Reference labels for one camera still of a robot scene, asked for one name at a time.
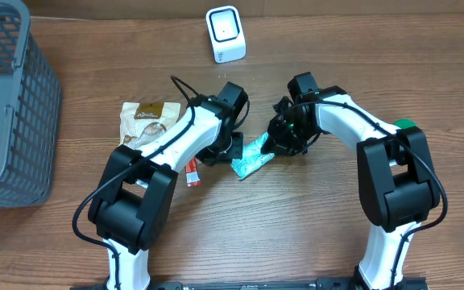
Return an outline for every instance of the plastic basket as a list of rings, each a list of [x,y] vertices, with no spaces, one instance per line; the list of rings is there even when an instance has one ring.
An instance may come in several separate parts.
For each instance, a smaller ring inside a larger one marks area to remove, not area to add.
[[[61,89],[19,0],[0,0],[0,207],[44,203],[52,186]]]

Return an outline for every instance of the teal package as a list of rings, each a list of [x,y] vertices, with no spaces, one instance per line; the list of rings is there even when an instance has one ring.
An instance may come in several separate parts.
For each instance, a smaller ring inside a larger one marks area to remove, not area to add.
[[[254,142],[242,148],[242,158],[232,159],[230,166],[238,174],[239,179],[243,180],[255,170],[261,168],[266,162],[275,157],[275,154],[262,154],[261,147],[264,145],[268,137],[267,133],[262,134]]]

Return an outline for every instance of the tabletop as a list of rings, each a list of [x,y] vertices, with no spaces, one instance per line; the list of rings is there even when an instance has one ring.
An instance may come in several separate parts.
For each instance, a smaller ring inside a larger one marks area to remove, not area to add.
[[[119,143],[123,102],[180,102],[176,75],[201,93],[241,85],[247,143],[267,129],[286,84],[311,72],[386,122],[410,118],[426,134],[449,197],[439,226],[419,233],[406,276],[464,289],[464,14],[243,20],[246,57],[213,62],[203,19],[35,22],[31,32],[64,91],[52,195],[0,209],[0,289],[57,290],[101,283],[106,250],[78,239],[71,219]],[[332,135],[307,155],[275,158],[243,181],[228,164],[181,174],[149,271],[196,282],[351,276],[370,223],[358,199],[355,155]],[[140,188],[134,189],[142,194]],[[432,210],[429,221],[440,213]],[[85,213],[81,230],[93,237]]]

